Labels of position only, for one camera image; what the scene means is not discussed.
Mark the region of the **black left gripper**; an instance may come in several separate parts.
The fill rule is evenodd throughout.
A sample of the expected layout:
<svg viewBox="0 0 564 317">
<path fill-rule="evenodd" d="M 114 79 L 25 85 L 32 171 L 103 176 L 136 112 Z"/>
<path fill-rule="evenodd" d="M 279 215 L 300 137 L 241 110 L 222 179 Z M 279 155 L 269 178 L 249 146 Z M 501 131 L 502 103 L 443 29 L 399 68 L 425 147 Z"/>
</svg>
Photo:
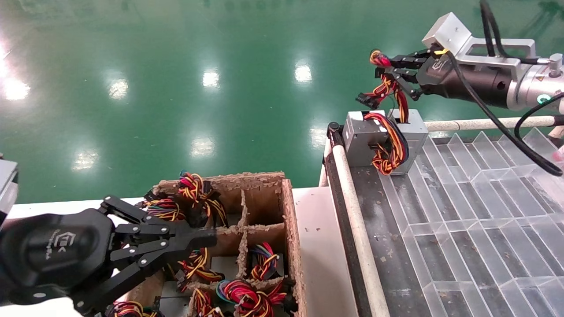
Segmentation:
<svg viewBox="0 0 564 317">
<path fill-rule="evenodd" d="M 217 245 L 215 229 L 165 221 L 115 196 L 105 197 L 99 211 L 6 221 L 0 243 L 1 304 L 32 305 L 73 294 L 81 315 L 104 315 L 113 301 L 168 263 Z M 109 215 L 127 223 L 115 227 Z M 109 260 L 114 229 L 122 242 L 149 243 L 139 245 L 133 257 Z"/>
</svg>

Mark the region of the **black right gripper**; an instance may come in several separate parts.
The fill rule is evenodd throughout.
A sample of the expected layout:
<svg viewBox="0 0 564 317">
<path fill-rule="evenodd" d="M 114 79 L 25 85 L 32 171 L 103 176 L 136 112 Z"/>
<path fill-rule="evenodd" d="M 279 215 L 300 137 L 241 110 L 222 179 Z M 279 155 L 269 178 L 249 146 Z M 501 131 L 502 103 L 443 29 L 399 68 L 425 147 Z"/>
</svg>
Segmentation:
<svg viewBox="0 0 564 317">
<path fill-rule="evenodd" d="M 386 76 L 392 80 L 396 88 L 401 89 L 413 101 L 418 101 L 424 93 L 473 102 L 474 99 L 461 82 L 449 57 L 437 58 L 438 56 L 431 49 L 397 55 L 390 58 L 391 66 L 386 69 Z M 509 85 L 513 80 L 510 70 L 464 64 L 460 64 L 459 68 L 464 78 L 486 104 L 508 108 L 506 99 Z M 412 84 L 419 84 L 421 88 L 416 88 Z"/>
</svg>

